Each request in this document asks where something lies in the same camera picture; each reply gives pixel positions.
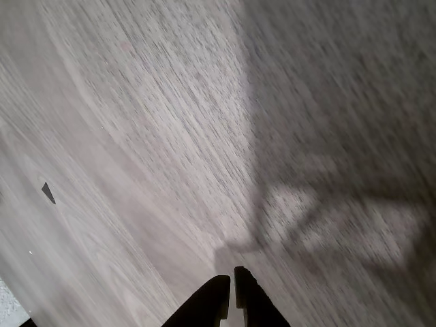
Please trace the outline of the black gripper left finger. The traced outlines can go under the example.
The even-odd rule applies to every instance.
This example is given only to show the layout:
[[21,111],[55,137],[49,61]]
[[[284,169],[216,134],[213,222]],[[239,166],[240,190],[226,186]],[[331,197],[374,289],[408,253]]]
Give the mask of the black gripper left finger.
[[162,325],[220,326],[228,318],[231,278],[217,275],[196,290]]

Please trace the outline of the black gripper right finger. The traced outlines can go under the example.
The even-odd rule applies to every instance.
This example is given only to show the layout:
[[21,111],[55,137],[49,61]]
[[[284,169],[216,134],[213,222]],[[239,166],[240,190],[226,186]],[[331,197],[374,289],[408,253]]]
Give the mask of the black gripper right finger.
[[243,310],[245,326],[287,326],[290,324],[244,266],[234,268],[236,307]]

